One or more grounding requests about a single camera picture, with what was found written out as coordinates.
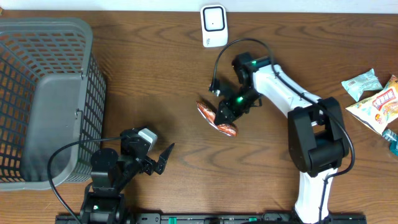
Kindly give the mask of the white barcode scanner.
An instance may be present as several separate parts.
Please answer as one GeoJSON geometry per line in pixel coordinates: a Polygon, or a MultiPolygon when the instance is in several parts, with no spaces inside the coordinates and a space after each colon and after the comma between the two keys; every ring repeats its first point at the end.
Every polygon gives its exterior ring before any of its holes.
{"type": "Polygon", "coordinates": [[[226,9],[220,4],[203,6],[200,10],[203,46],[222,47],[228,43],[226,9]]]}

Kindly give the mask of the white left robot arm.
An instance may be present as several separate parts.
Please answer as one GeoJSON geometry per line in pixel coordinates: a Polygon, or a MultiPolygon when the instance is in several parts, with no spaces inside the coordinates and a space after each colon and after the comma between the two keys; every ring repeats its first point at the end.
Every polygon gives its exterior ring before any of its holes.
{"type": "Polygon", "coordinates": [[[134,215],[126,207],[123,189],[137,174],[162,174],[175,146],[172,143],[155,161],[147,155],[157,141],[151,130],[125,129],[118,139],[120,153],[104,148],[91,156],[92,183],[85,189],[80,210],[82,223],[135,223],[134,215]]]}

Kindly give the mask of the grey plastic basket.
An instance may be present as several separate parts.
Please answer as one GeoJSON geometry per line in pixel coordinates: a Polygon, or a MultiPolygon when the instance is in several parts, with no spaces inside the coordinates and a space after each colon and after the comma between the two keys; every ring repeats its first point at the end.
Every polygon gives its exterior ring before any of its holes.
{"type": "Polygon", "coordinates": [[[1,20],[1,190],[48,190],[90,176],[106,80],[77,18],[1,20]]]}

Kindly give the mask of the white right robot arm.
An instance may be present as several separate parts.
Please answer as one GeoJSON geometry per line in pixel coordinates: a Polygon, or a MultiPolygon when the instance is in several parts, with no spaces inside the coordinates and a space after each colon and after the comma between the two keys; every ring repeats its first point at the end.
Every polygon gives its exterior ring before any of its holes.
{"type": "Polygon", "coordinates": [[[289,154],[300,172],[296,220],[325,222],[331,182],[342,174],[342,160],[352,149],[340,104],[333,97],[323,99],[299,86],[271,55],[254,59],[246,52],[237,55],[231,65],[241,87],[235,92],[218,78],[212,79],[209,90],[224,97],[214,126],[230,125],[262,96],[269,99],[287,118],[289,154]]]}

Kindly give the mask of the yellow wiper bag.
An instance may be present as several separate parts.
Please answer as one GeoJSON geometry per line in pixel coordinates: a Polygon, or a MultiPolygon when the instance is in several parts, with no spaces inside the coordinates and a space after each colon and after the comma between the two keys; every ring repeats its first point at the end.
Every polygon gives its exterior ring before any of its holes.
{"type": "Polygon", "coordinates": [[[392,75],[385,87],[346,110],[375,133],[381,135],[397,119],[397,77],[392,75]]]}

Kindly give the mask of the teal wet wipes pack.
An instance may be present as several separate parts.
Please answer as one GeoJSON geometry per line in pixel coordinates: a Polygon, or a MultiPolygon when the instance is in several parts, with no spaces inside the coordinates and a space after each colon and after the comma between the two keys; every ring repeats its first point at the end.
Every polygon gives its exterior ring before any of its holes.
{"type": "Polygon", "coordinates": [[[383,89],[373,68],[354,78],[342,81],[341,85],[355,102],[360,100],[364,91],[376,91],[383,89]]]}

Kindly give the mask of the blue mouthwash bottle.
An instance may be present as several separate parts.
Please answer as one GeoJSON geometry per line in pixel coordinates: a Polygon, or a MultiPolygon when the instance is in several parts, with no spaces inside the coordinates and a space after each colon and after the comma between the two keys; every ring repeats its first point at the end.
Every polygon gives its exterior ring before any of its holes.
{"type": "Polygon", "coordinates": [[[397,134],[391,129],[386,129],[383,131],[382,137],[389,142],[389,150],[397,156],[397,134]]]}

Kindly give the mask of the orange Top chocolate bar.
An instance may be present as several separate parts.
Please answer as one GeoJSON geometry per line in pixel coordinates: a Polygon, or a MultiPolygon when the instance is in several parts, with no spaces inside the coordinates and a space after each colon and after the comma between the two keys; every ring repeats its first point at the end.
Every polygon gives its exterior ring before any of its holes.
{"type": "Polygon", "coordinates": [[[234,126],[230,124],[215,124],[216,113],[208,105],[202,101],[196,101],[196,104],[200,114],[213,128],[227,136],[237,136],[238,130],[234,126]]]}

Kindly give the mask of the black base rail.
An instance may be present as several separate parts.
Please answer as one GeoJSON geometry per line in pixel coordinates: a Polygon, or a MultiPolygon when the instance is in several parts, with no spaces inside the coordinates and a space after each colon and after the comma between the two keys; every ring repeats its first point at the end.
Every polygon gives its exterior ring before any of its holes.
{"type": "MultiPolygon", "coordinates": [[[[267,212],[263,215],[161,215],[137,213],[127,219],[135,224],[234,224],[234,223],[300,223],[298,216],[290,212],[267,212]]],[[[367,224],[365,215],[330,214],[323,223],[367,224]]]]}

